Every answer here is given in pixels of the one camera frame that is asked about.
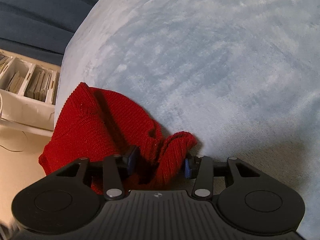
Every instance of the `storage compartment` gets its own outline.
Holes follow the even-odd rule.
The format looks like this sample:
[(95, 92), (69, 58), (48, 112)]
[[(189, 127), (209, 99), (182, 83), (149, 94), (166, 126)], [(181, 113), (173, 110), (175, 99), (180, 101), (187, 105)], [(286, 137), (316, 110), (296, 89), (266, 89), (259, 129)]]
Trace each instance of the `storage compartment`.
[(58, 73), (56, 71), (52, 71), (52, 79), (50, 81), (50, 88), (48, 90), (47, 98), (45, 102), (50, 105), (56, 104), (56, 98), (57, 98), (57, 90), (58, 90)]
[(27, 89), (27, 86), (28, 86), (28, 84), (30, 82), (30, 79), (32, 77), (32, 73), (33, 73), (35, 67), (36, 67), (36, 64), (32, 64), (32, 66), (29, 68), (29, 71), (28, 71), (28, 73), (27, 73), (27, 75), (26, 75), (26, 77), (25, 77), (25, 79), (24, 79), (24, 81), (22, 83), (22, 86), (21, 86), (21, 88), (19, 90), (18, 95), (20, 95), (20, 96), (24, 95), (24, 93), (25, 93), (25, 91)]
[(54, 106), (0, 90), (2, 117), (34, 127), (53, 130)]
[(57, 72), (57, 78), (56, 78), (56, 84), (54, 87), (54, 91), (53, 91), (53, 101), (52, 104), (56, 105), (56, 100), (57, 100), (57, 94), (58, 94), (58, 85), (59, 85), (59, 78), (60, 78), (60, 73)]
[(40, 66), (35, 66), (31, 78), (23, 91), (25, 97), (35, 99), (41, 102), (51, 101), (51, 86), (55, 83), (55, 70), (45, 69)]
[(4, 70), (11, 59), (12, 57), (0, 54), (0, 73), (2, 72), (2, 70)]
[(17, 58), (9, 59), (0, 74), (0, 89), (18, 94), (31, 66)]

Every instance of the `black plastic mount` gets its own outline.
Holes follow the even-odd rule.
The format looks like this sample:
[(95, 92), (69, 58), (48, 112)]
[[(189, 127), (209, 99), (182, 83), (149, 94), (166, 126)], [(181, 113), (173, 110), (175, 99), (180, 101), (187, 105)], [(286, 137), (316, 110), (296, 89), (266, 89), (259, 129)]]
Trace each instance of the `black plastic mount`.
[[(132, 174), (138, 154), (139, 149), (132, 146), (125, 155), (109, 156), (102, 162), (90, 163), (89, 159), (80, 158), (19, 192), (12, 202), (12, 213), (23, 228), (21, 234), (34, 240), (51, 239), (49, 236), (71, 239), (66, 236), (80, 232), (83, 236), (83, 228), (108, 231), (114, 223), (112, 218), (120, 222), (119, 216), (129, 216), (135, 223), (137, 219), (145, 217), (148, 220), (151, 216), (152, 223), (158, 225), (152, 224), (148, 228), (138, 224), (139, 231), (149, 232), (154, 228), (156, 231), (150, 233), (159, 234), (159, 228), (162, 228), (170, 231), (170, 234), (164, 231), (168, 235), (163, 239), (180, 239), (183, 235), (174, 237), (173, 225), (167, 224), (168, 221), (175, 221), (176, 230), (186, 230), (190, 225), (184, 225), (185, 219), (191, 220), (192, 216), (196, 219), (194, 216), (197, 214), (208, 224), (203, 226), (205, 232), (202, 232), (207, 239), (229, 239), (216, 236), (210, 229), (214, 225), (218, 231), (219, 225), (221, 230), (233, 228), (236, 230), (234, 235), (242, 239), (252, 239), (252, 236), (302, 239), (295, 233), (304, 215), (302, 198), (291, 188), (244, 161), (230, 157), (226, 163), (221, 163), (207, 156), (188, 155), (184, 163), (186, 177), (196, 177), (190, 196), (181, 191), (134, 191), (126, 194), (121, 180)], [(103, 178), (103, 195), (97, 195), (90, 189), (92, 177), (96, 176)], [(226, 189), (219, 195), (213, 195), (214, 176), (225, 178)], [(179, 218), (178, 214), (186, 214), (187, 217)], [(97, 222), (101, 216), (108, 217), (110, 222), (102, 226), (102, 222)], [(126, 229), (125, 225), (122, 227), (121, 231), (133, 230), (132, 227)], [(110, 232), (112, 235), (108, 239), (118, 238), (112, 230)], [(138, 236), (130, 239), (145, 239)], [(188, 234), (187, 238), (199, 239), (199, 236)]]

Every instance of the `cable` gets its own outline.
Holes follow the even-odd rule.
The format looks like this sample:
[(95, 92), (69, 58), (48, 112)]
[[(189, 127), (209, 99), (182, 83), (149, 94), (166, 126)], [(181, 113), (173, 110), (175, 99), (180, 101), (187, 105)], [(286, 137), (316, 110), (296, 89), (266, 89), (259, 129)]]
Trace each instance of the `cable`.
[[(25, 136), (26, 139), (27, 139), (27, 143), (28, 143), (28, 137), (27, 137), (26, 133), (25, 133), (24, 131), (21, 131), (21, 132), (23, 132), (24, 136)], [(25, 148), (24, 148), (23, 150), (21, 150), (21, 151), (13, 151), (13, 150), (10, 150), (10, 149), (2, 146), (2, 145), (0, 145), (0, 147), (2, 147), (3, 149), (6, 149), (6, 150), (9, 151), (9, 152), (13, 152), (13, 153), (21, 153), (21, 152), (24, 152), (24, 150), (27, 148), (27, 147), (25, 147)]]
[(9, 128), (13, 128), (15, 130), (20, 130), (20, 131), (24, 131), (24, 132), (28, 132), (28, 133), (34, 133), (34, 134), (42, 135), (42, 136), (52, 137), (52, 134), (53, 134), (52, 130), (39, 128), (36, 126), (32, 126), (32, 125), (28, 125), (28, 124), (24, 124), (24, 123), (20, 123), (20, 122), (16, 122), (16, 121), (11, 121), (11, 120), (5, 119), (3, 117), (0, 118), (0, 125), (4, 125)]

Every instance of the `white fan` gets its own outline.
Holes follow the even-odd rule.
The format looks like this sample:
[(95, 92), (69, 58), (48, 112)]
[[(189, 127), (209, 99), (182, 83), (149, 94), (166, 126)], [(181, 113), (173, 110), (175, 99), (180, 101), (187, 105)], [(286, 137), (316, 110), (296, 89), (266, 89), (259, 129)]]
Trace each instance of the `white fan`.
[(10, 121), (2, 117), (2, 106), (3, 106), (3, 101), (2, 101), (2, 96), (0, 94), (0, 125), (4, 125), (7, 127), (10, 127), (15, 130), (20, 130), (24, 132), (29, 132), (29, 133), (34, 133), (38, 135), (43, 135), (43, 136), (48, 136), (51, 137), (53, 131), (46, 130), (46, 129), (41, 129), (38, 127), (34, 127), (31, 125), (15, 122), (15, 121)]

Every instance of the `floor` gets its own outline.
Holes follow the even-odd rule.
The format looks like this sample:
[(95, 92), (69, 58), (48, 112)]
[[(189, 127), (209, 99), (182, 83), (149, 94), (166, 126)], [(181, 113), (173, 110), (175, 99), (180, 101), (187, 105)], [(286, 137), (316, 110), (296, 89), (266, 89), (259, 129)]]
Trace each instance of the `floor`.
[(11, 202), (25, 187), (45, 176), (38, 163), (49, 137), (12, 130), (0, 126), (0, 223), (12, 221)]

